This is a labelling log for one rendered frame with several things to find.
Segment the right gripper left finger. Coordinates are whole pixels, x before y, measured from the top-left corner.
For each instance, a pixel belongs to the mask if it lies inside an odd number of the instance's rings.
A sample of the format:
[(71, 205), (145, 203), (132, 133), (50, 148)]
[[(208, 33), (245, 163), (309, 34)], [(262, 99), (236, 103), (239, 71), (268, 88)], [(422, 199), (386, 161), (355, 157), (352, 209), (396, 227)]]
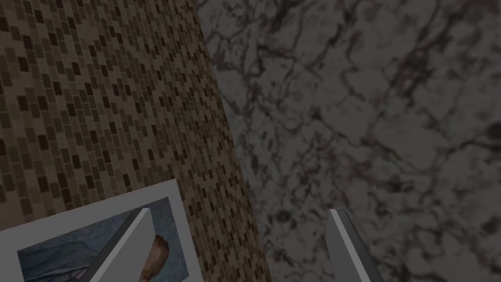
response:
[(150, 210), (132, 210), (79, 282), (137, 282), (154, 237)]

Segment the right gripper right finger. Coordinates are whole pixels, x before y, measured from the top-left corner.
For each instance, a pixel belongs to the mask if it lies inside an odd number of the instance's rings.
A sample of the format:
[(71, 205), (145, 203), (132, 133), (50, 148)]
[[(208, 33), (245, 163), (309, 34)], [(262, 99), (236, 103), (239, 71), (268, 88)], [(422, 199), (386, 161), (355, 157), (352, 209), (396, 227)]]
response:
[(345, 210), (329, 210), (325, 241), (336, 282), (385, 282)]

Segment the white framed blue portrait picture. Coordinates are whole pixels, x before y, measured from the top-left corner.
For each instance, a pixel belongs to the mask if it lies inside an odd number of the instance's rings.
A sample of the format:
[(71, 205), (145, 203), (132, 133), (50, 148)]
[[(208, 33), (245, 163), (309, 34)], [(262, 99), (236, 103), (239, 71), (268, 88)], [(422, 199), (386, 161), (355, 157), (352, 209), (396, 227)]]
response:
[(134, 209), (155, 237), (137, 282), (204, 282), (176, 180), (0, 232), (0, 282), (79, 282)]

